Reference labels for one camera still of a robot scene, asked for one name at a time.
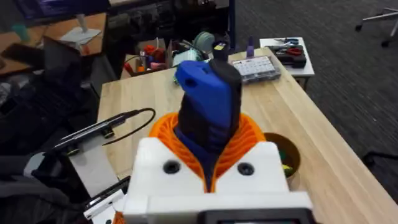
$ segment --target clear plastic organizer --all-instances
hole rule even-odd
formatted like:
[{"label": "clear plastic organizer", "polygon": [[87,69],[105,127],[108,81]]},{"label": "clear plastic organizer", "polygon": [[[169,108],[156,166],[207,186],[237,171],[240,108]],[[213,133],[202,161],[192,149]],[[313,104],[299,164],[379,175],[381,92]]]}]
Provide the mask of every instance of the clear plastic organizer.
[{"label": "clear plastic organizer", "polygon": [[232,65],[239,71],[243,83],[275,80],[280,77],[280,69],[274,66],[268,56],[247,58],[233,61]]}]

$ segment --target chair leg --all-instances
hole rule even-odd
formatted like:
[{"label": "chair leg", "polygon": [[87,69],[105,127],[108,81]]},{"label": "chair leg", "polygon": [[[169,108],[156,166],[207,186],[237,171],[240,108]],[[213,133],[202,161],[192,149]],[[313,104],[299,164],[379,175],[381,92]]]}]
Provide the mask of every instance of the chair leg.
[{"label": "chair leg", "polygon": [[380,16],[372,16],[365,19],[362,19],[361,23],[370,22],[370,21],[386,21],[391,19],[398,19],[398,12],[391,12],[387,14],[383,14]]},{"label": "chair leg", "polygon": [[361,22],[355,26],[355,31],[357,31],[357,32],[361,31],[362,25],[364,22],[386,21],[386,20],[393,20],[393,19],[398,19],[398,12],[392,12],[392,13],[387,13],[387,14],[383,14],[380,16],[368,17],[368,18],[362,19]]},{"label": "chair leg", "polygon": [[395,36],[396,32],[398,29],[398,21],[396,21],[396,24],[394,25],[394,28],[392,28],[390,36],[384,40],[383,42],[381,42],[381,47],[388,47],[388,45],[390,44],[391,39],[393,38],[393,36]]},{"label": "chair leg", "polygon": [[392,9],[392,8],[385,7],[381,11],[381,14],[384,14],[384,12],[398,12],[398,9]]},{"label": "chair leg", "polygon": [[371,167],[374,165],[374,157],[380,157],[380,158],[392,159],[398,161],[397,155],[375,152],[375,151],[368,152],[364,157],[362,157],[362,161],[367,167]]}]

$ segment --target white small table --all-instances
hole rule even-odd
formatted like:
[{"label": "white small table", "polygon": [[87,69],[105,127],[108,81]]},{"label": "white small table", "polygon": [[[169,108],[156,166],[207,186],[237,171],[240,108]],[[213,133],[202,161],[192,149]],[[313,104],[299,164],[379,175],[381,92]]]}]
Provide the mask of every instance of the white small table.
[{"label": "white small table", "polygon": [[[282,45],[284,44],[283,42],[276,41],[275,39],[284,39],[284,38],[286,37],[260,39],[260,47]],[[303,89],[305,90],[307,88],[308,80],[311,77],[315,76],[310,56],[308,54],[307,48],[305,47],[304,40],[302,37],[288,37],[288,38],[298,39],[298,44],[303,46],[303,50],[307,58],[307,63],[303,68],[292,68],[290,65],[286,65],[285,68],[303,86]]]}]

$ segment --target wooden desk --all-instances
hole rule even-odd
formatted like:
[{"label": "wooden desk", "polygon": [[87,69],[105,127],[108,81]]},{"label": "wooden desk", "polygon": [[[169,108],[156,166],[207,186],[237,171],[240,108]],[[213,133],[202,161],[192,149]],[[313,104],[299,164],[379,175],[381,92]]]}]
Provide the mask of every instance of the wooden desk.
[{"label": "wooden desk", "polygon": [[[255,54],[272,53],[269,49],[257,49]],[[243,52],[230,59],[245,56]],[[320,223],[397,223],[396,203],[280,63],[279,67],[282,70],[279,80],[244,86],[241,111],[264,132],[287,136],[299,148],[302,166],[290,185],[291,190],[309,193]],[[183,91],[172,82],[174,72],[175,69],[170,69],[104,84],[98,121],[145,107],[156,110],[156,119],[178,111]],[[127,120],[116,128],[116,135],[137,128],[150,116],[150,113],[140,114]],[[120,178],[131,175],[137,144],[150,129],[147,126],[127,139],[106,146],[108,158]]]},{"label": "wooden desk", "polygon": [[[101,13],[92,16],[86,16],[85,19],[87,26],[89,28],[99,29],[102,30],[102,32],[86,44],[89,52],[88,54],[82,53],[82,55],[89,56],[89,55],[100,54],[102,52],[102,46],[103,46],[106,14]],[[43,35],[58,40],[76,26],[79,26],[77,19],[70,19],[68,21],[58,22],[49,26],[38,26],[38,27],[29,28],[28,33],[30,35],[31,40],[29,43],[27,43],[27,45],[35,47],[40,43]],[[5,50],[11,44],[18,43],[20,41],[21,40],[14,32],[0,34],[0,52]],[[30,65],[24,64],[22,62],[17,62],[15,60],[10,60],[6,58],[2,59],[6,63],[6,66],[3,69],[0,69],[0,77],[2,75],[7,75],[8,73],[20,72],[31,68]]]},{"label": "wooden desk", "polygon": [[[97,36],[95,36],[92,40],[90,40],[86,46],[88,47],[88,54],[81,53],[83,56],[96,55],[102,52],[103,39],[104,39],[104,31],[105,31],[105,23],[106,23],[106,13],[95,14],[92,16],[85,17],[87,27],[89,29],[99,29],[100,32]],[[58,22],[49,26],[45,35],[47,37],[51,37],[55,40],[58,40],[67,32],[72,30],[74,27],[80,26],[77,19],[70,19],[68,21]]]},{"label": "wooden desk", "polygon": [[[28,29],[30,41],[29,43],[26,43],[26,45],[35,47],[41,41],[44,32],[45,26],[38,26]],[[15,32],[0,34],[0,53],[8,48],[11,44],[18,43],[20,41],[20,38]],[[30,65],[25,63],[3,58],[2,56],[0,56],[0,58],[3,59],[4,63],[6,64],[4,68],[0,69],[0,77],[7,73],[23,71],[30,68]]]}]

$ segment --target gray carpet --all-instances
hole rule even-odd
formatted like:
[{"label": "gray carpet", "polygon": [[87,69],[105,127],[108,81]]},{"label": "gray carpet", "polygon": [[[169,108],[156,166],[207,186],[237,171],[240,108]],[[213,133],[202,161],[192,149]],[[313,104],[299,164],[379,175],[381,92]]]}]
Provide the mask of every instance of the gray carpet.
[{"label": "gray carpet", "polygon": [[[307,93],[360,157],[371,150],[398,154],[398,37],[388,49],[380,46],[394,21],[354,31],[382,7],[398,8],[398,1],[236,2],[237,51],[250,35],[304,38],[315,70]],[[398,161],[376,159],[371,171],[398,202]]]}]

